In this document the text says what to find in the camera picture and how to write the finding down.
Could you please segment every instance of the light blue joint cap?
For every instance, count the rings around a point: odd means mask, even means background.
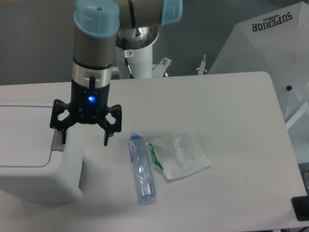
[[[161,25],[178,22],[183,15],[183,0],[164,0]]]
[[[113,0],[74,0],[74,22],[85,34],[108,38],[119,30],[119,7]]]

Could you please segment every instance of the green label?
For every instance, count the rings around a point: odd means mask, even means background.
[[[151,159],[153,160],[154,164],[157,165],[162,171],[164,171],[161,163],[156,158],[155,151],[154,151],[155,149],[154,149],[152,144],[148,144],[148,150],[149,150],[149,153],[151,155]]]

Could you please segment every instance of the blue led light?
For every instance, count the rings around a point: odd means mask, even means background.
[[[88,97],[88,100],[89,100],[90,102],[94,103],[94,102],[96,101],[96,98],[93,97],[93,96],[89,96],[89,97]]]

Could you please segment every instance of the black object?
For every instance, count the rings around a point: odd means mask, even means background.
[[[122,110],[121,105],[107,106],[110,85],[95,88],[96,79],[89,78],[89,87],[82,86],[72,80],[71,101],[69,104],[56,99],[54,100],[53,111],[50,121],[50,128],[62,131],[62,143],[66,143],[66,130],[75,123],[98,124],[105,130],[104,146],[107,145],[108,138],[115,132],[121,131]],[[69,115],[59,120],[58,116],[65,110]],[[111,124],[106,115],[111,114],[115,118],[115,123]]]
[[[80,190],[83,190],[84,176],[85,176],[85,161],[83,160],[83,162],[82,162],[82,169],[81,169],[81,175],[79,177],[79,182],[78,182],[78,188]]]
[[[309,196],[293,197],[293,208],[299,221],[309,221]]]

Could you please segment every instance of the white box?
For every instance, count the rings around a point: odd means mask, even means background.
[[[52,106],[0,104],[0,189],[36,202],[70,202],[82,196],[84,152],[73,128],[49,128]]]

